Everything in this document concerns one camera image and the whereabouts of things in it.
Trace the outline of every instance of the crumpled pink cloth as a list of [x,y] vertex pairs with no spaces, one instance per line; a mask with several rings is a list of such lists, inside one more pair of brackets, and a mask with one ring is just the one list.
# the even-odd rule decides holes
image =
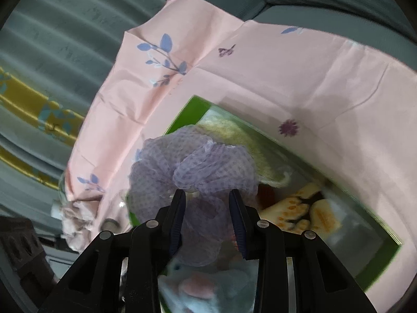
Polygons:
[[402,297],[417,271],[417,74],[349,39],[243,23],[202,0],[170,1],[128,31],[91,106],[66,178],[70,201],[103,196],[89,241],[109,217],[129,228],[122,195],[137,152],[193,95],[258,127],[378,215],[403,245],[366,294],[378,312]]

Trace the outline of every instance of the curtain fold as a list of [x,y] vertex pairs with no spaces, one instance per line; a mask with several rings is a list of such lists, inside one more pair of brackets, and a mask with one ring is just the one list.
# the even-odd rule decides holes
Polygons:
[[19,2],[0,30],[3,211],[59,231],[51,206],[84,116],[124,31],[149,20],[165,1]]

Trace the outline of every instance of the pink tablecloth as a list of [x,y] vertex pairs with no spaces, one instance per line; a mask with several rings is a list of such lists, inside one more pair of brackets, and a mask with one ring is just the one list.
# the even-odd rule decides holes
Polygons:
[[[122,200],[137,151],[199,95],[332,176],[401,238],[395,259],[367,291],[385,312],[417,271],[416,83],[400,62],[349,39],[243,23],[202,0],[170,1],[125,34],[72,152],[68,198],[102,196],[78,248],[106,218],[128,229]],[[292,137],[279,131],[288,119],[299,127]]]

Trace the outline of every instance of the metal screw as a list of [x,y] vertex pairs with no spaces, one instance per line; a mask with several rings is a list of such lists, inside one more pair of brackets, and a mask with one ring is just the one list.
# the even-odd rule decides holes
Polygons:
[[111,237],[110,231],[102,231],[99,235],[101,240],[107,240],[109,237]]
[[156,220],[149,220],[149,221],[146,223],[146,226],[147,226],[148,228],[155,228],[155,227],[158,227],[158,225],[159,225],[159,222],[158,222],[158,221],[156,221]]
[[307,238],[307,239],[310,239],[310,240],[313,240],[313,239],[315,239],[316,238],[316,233],[314,233],[313,231],[305,231],[304,232],[304,236]]
[[266,220],[259,220],[256,224],[261,228],[267,228],[269,226],[269,222]]

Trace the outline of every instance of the light blue plush toy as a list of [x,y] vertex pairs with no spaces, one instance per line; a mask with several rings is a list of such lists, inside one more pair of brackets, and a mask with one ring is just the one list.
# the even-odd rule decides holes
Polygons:
[[249,313],[254,308],[258,260],[246,261],[230,242],[219,258],[204,267],[173,259],[159,290],[171,313]]

